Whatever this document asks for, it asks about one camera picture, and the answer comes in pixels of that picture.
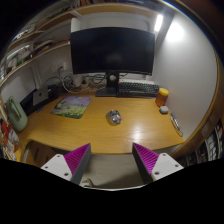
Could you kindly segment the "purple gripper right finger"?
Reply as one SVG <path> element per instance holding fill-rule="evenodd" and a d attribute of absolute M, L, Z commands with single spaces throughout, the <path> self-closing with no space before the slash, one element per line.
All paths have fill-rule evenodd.
<path fill-rule="evenodd" d="M 132 145 L 132 154 L 144 184 L 149 184 L 183 169 L 183 166 L 167 153 L 157 154 L 137 143 Z"/>

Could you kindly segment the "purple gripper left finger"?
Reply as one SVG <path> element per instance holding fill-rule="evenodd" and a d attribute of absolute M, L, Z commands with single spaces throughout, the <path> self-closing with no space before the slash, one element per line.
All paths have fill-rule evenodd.
<path fill-rule="evenodd" d="M 79 185 L 91 156 L 91 144 L 83 145 L 66 155 L 56 154 L 42 169 Z"/>

